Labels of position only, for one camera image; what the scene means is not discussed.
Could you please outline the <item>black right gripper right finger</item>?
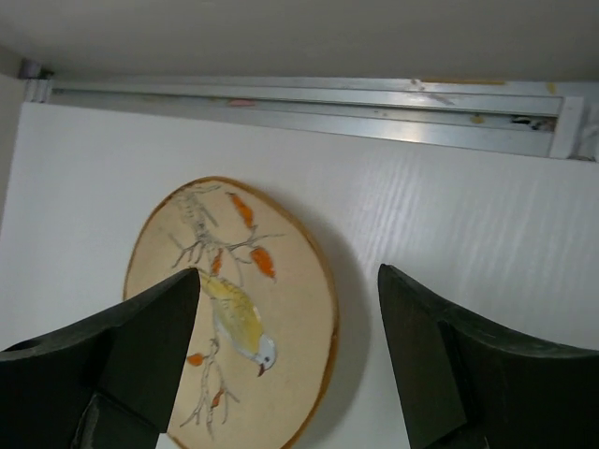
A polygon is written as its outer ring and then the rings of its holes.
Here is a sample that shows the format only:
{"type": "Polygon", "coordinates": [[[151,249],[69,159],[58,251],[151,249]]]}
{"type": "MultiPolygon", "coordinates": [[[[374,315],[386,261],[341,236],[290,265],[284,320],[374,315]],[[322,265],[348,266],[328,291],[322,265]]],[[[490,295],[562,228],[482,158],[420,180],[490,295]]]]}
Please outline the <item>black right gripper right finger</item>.
{"type": "Polygon", "coordinates": [[[391,265],[378,295],[413,448],[594,448],[598,354],[491,321],[391,265]]]}

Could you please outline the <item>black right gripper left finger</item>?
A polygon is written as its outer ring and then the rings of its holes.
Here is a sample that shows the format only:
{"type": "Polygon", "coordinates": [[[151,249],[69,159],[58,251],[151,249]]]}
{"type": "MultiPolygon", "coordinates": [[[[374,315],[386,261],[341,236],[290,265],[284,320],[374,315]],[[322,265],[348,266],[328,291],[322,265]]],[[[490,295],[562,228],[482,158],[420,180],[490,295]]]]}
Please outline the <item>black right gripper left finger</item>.
{"type": "Polygon", "coordinates": [[[1,353],[4,448],[154,448],[168,430],[197,269],[1,353]]]}

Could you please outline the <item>cream round bird plate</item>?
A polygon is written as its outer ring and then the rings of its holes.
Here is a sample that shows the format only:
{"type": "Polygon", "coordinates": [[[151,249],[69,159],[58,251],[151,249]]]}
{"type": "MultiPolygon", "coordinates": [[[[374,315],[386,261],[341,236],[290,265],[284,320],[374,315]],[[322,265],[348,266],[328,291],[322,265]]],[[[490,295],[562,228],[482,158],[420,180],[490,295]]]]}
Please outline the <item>cream round bird plate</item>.
{"type": "Polygon", "coordinates": [[[339,302],[318,242],[256,187],[210,176],[166,196],[139,231],[131,298],[195,269],[196,323],[168,427],[178,448],[289,448],[330,383],[339,302]]]}

